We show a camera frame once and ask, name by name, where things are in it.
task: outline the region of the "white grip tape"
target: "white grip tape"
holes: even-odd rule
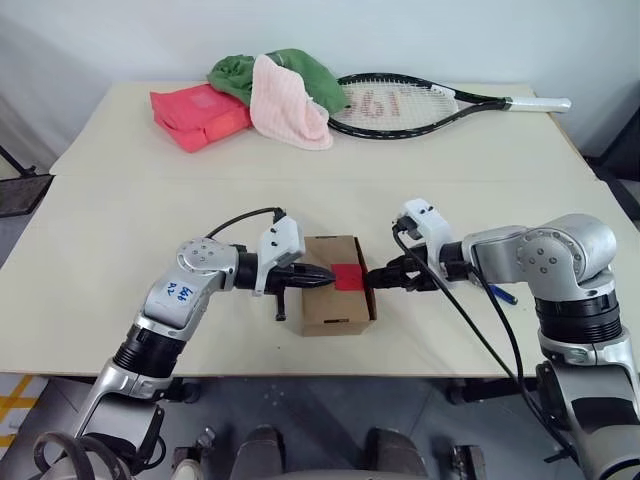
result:
[[[507,101],[514,112],[566,112],[571,108],[568,98],[511,97]]]

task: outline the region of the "floor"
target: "floor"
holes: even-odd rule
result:
[[[640,199],[638,184],[629,189]],[[0,219],[0,266],[29,218]],[[553,465],[542,459],[554,453],[546,436],[518,397],[482,404],[450,405],[444,380],[415,378],[219,378],[202,383],[192,405],[165,404],[162,435],[167,459],[140,480],[168,479],[171,453],[194,442],[205,425],[217,432],[208,459],[211,478],[226,478],[233,451],[255,426],[270,423],[284,436],[289,471],[353,468],[365,436],[373,426],[409,435],[425,458],[431,478],[451,479],[445,460],[452,444],[479,445],[487,478],[520,480],[583,478],[569,460]],[[89,386],[54,378],[0,461],[0,478],[28,479],[36,473],[31,447],[43,431],[66,429]],[[49,452],[52,458],[55,452]]]

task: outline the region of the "white tabletop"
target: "white tabletop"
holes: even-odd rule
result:
[[[640,238],[548,115],[486,112],[401,141],[336,134],[334,147],[323,152],[247,130],[186,154],[153,124],[148,101],[150,90],[183,86],[114,86],[54,166],[49,193],[0,270],[0,370],[95,374],[177,246],[244,211],[281,206],[308,235],[357,235],[375,268],[401,253],[391,221],[418,196],[437,206],[459,238],[507,224],[535,226],[569,212],[604,220],[618,238],[618,295],[640,345]],[[469,88],[530,93],[523,86]],[[255,248],[266,222],[238,224],[220,239]],[[524,285],[508,290],[520,299],[505,308],[533,373],[542,359],[533,300]],[[510,361],[482,291],[460,285],[455,293]],[[438,292],[377,292],[379,319],[355,337],[301,337],[299,303],[299,292],[289,291],[289,318],[277,323],[272,297],[215,295],[176,372],[502,375]]]
[[[614,269],[622,315],[640,345],[640,241],[605,184],[583,182],[264,181],[117,179],[59,176],[0,270],[5,331],[0,368],[95,374],[124,339],[147,289],[185,239],[263,205],[280,205],[306,234],[354,234],[370,267],[401,252],[391,220],[407,199],[433,202],[456,236],[507,224],[538,225],[567,212],[591,213],[618,238]],[[255,248],[268,219],[221,234]],[[505,305],[526,371],[542,357],[533,300],[524,285]],[[483,292],[455,290],[498,352],[511,362],[500,323]],[[298,334],[299,296],[289,318],[273,319],[273,297],[214,295],[176,372],[189,375],[344,374],[498,376],[499,367],[441,293],[377,292],[379,319],[362,335]]]

